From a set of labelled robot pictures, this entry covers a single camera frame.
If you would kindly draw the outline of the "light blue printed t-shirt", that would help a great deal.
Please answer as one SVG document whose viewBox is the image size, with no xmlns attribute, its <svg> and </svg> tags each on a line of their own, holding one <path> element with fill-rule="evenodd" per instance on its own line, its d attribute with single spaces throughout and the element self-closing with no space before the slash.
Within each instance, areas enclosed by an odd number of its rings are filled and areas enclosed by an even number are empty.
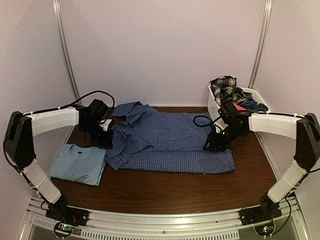
<svg viewBox="0 0 320 240">
<path fill-rule="evenodd" d="M 53 162 L 49 176 L 70 182 L 99 186 L 106 165 L 106 150 L 64 144 Z"/>
</svg>

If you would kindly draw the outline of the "blue dotted shirt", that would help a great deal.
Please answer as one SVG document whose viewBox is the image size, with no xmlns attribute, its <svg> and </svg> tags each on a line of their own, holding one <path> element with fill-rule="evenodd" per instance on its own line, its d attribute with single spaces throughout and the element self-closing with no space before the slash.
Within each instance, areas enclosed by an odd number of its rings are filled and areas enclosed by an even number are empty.
<svg viewBox="0 0 320 240">
<path fill-rule="evenodd" d="M 114 170 L 219 174 L 232 172 L 235 164 L 230 150 L 209 151 L 203 146 L 211 131 L 211 118 L 202 113 L 169 113 L 140 102 L 118 105 L 114 117 L 125 121 L 115 125 L 113 148 L 104 160 Z"/>
</svg>

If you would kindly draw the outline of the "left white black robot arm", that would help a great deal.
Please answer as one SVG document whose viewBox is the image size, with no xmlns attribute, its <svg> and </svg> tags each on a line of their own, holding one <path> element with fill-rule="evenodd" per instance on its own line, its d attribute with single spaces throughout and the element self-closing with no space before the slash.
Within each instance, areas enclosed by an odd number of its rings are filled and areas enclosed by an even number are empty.
<svg viewBox="0 0 320 240">
<path fill-rule="evenodd" d="M 35 189 L 61 222 L 72 218 L 67 198 L 53 184 L 36 160 L 34 138 L 40 134 L 78 126 L 89 135 L 95 147 L 112 148 L 114 120 L 108 106 L 95 99 L 89 106 L 76 102 L 34 112 L 11 114 L 3 138 L 3 153 L 8 163 Z"/>
</svg>

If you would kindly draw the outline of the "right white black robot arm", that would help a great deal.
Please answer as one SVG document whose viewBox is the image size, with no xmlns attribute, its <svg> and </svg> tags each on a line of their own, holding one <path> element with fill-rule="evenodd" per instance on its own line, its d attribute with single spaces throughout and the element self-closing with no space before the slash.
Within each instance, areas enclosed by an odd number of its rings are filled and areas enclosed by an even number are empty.
<svg viewBox="0 0 320 240">
<path fill-rule="evenodd" d="M 285 113 L 259 112 L 245 109 L 235 103 L 227 103 L 218 110 L 218 119 L 226 124 L 217 131 L 215 120 L 207 124 L 211 128 L 204 150 L 223 152 L 233 140 L 248 132 L 268 133 L 296 141 L 293 161 L 282 177 L 263 195 L 256 210 L 259 220 L 266 221 L 279 207 L 279 202 L 290 195 L 301 182 L 315 172 L 320 158 L 320 124 L 315 114 L 290 115 Z"/>
</svg>

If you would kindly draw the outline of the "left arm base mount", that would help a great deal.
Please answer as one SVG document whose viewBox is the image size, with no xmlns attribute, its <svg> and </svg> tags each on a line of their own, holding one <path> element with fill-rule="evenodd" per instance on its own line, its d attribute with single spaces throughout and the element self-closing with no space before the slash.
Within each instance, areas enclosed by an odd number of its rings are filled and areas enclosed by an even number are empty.
<svg viewBox="0 0 320 240">
<path fill-rule="evenodd" d="M 76 229 L 76 227 L 87 225 L 89 219 L 89 211 L 74 207 L 67 207 L 66 214 L 58 213 L 52 207 L 48 207 L 45 216 L 47 218 L 56 220 L 53 232 L 58 238 L 69 237 Z"/>
</svg>

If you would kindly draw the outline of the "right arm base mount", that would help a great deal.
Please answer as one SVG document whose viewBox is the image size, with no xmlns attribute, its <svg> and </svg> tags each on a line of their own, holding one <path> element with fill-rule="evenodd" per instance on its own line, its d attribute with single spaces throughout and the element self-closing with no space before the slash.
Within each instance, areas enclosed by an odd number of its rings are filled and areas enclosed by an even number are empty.
<svg viewBox="0 0 320 240">
<path fill-rule="evenodd" d="M 282 216 L 280 209 L 263 213 L 261 206 L 243 207 L 238 214 L 242 226 L 253 225 L 255 233 L 262 238 L 271 237 L 276 232 L 275 218 Z"/>
</svg>

